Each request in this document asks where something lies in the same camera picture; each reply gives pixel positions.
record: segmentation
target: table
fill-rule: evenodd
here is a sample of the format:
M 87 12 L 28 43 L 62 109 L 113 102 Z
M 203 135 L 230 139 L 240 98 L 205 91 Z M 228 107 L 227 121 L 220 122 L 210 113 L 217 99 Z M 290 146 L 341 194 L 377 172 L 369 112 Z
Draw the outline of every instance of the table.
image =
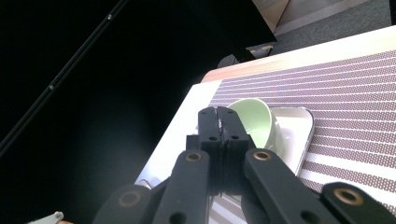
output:
M 304 106 L 316 130 L 299 177 L 317 191 L 342 181 L 396 216 L 396 27 L 208 72 L 194 85 L 137 180 L 171 174 L 197 112 L 241 98 Z

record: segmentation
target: purple striped cloth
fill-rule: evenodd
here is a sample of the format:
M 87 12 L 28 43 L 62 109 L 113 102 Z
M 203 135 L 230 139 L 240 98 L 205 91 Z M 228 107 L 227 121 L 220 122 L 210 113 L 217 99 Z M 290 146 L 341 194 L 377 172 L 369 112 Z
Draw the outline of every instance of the purple striped cloth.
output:
M 396 50 L 226 79 L 210 106 L 243 98 L 309 109 L 316 127 L 302 182 L 317 191 L 350 183 L 396 216 Z

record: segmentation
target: striped placemat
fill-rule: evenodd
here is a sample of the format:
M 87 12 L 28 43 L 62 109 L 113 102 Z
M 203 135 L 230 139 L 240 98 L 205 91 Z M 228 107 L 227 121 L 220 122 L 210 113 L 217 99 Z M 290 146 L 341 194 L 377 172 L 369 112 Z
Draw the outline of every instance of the striped placemat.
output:
M 301 181 L 316 191 L 352 184 L 396 216 L 396 50 L 226 79 L 209 106 L 243 98 L 309 109 L 316 127 Z

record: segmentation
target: light green cup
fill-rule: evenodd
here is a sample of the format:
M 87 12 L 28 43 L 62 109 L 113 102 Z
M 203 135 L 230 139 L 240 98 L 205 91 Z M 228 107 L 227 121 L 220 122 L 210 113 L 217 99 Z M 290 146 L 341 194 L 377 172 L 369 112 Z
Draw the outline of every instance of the light green cup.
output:
M 228 107 L 238 113 L 256 147 L 272 150 L 282 158 L 285 150 L 282 132 L 276 117 L 265 102 L 248 98 L 238 100 Z

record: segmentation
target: placemat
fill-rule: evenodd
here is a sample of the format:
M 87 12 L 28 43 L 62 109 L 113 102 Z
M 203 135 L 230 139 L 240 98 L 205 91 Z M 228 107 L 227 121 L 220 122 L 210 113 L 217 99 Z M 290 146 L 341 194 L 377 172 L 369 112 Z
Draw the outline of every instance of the placemat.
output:
M 225 79 L 209 106 L 243 98 L 309 109 L 316 126 L 301 181 L 316 191 L 352 184 L 396 216 L 396 50 Z

